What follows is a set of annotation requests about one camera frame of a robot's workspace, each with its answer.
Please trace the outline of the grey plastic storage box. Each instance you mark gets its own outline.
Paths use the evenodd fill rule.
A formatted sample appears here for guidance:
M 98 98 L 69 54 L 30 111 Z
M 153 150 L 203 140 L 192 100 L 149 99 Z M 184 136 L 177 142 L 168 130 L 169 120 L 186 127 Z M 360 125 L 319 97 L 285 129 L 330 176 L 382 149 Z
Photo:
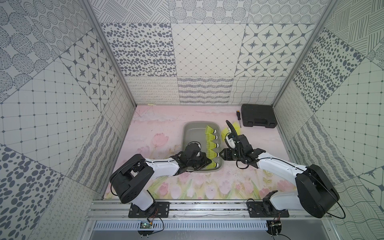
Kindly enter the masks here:
M 184 126 L 183 129 L 183 140 L 182 140 L 182 147 L 183 149 L 190 143 L 190 142 L 199 142 L 201 144 L 201 151 L 206 153 L 207 146 L 206 146 L 206 134 L 205 134 L 205 128 L 206 126 L 210 126 L 213 129 L 217 131 L 215 134 L 218 138 L 216 140 L 213 140 L 212 142 L 219 144 L 219 147 L 216 149 L 213 149 L 212 151 L 216 153 L 220 153 L 223 150 L 223 143 L 220 137 L 220 127 L 214 123 L 214 122 L 189 122 Z M 199 172 L 202 173 L 209 173 L 209 172 L 216 172 L 224 165 L 224 160 L 218 156 L 217 158 L 212 159 L 212 161 L 215 161 L 219 163 L 220 167 L 217 169 L 211 169 L 211 170 L 205 170 L 205 168 L 199 170 Z

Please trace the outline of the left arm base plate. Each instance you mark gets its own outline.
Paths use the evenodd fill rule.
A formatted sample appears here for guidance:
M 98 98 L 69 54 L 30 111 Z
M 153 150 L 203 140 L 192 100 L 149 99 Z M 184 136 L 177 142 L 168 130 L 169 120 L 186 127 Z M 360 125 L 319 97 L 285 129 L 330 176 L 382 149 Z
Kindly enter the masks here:
M 155 202 L 147 210 L 141 210 L 137 205 L 130 207 L 129 218 L 167 218 L 169 216 L 170 202 Z

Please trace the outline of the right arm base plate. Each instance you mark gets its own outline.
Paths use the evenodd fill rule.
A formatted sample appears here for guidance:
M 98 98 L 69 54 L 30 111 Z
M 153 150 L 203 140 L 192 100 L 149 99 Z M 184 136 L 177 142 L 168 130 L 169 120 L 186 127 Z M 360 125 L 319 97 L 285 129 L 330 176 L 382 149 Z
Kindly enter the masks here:
M 248 199 L 246 201 L 247 210 L 250 218 L 288 218 L 287 210 L 277 210 L 271 204 Z

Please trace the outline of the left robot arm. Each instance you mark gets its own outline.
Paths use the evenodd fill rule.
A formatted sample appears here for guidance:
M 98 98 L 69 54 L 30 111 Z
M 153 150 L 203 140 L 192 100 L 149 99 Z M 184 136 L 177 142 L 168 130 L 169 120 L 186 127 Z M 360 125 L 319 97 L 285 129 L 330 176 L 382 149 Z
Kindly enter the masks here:
M 196 142 L 163 160 L 146 159 L 141 154 L 136 154 L 110 176 L 111 193 L 122 204 L 131 203 L 143 212 L 152 213 L 155 211 L 156 201 L 145 190 L 151 179 L 178 176 L 187 170 L 199 171 L 212 162 Z

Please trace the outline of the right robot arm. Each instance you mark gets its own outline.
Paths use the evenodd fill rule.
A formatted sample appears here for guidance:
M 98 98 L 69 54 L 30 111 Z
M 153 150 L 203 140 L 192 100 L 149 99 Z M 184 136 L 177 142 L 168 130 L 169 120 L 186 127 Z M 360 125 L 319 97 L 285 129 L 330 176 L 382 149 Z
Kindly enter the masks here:
M 265 150 L 253 149 L 244 135 L 229 133 L 225 143 L 227 148 L 220 152 L 223 160 L 265 170 L 296 187 L 288 192 L 271 191 L 263 197 L 262 209 L 266 216 L 276 216 L 287 210 L 305 210 L 315 218 L 322 218 L 338 204 L 340 195 L 320 166 L 290 163 Z

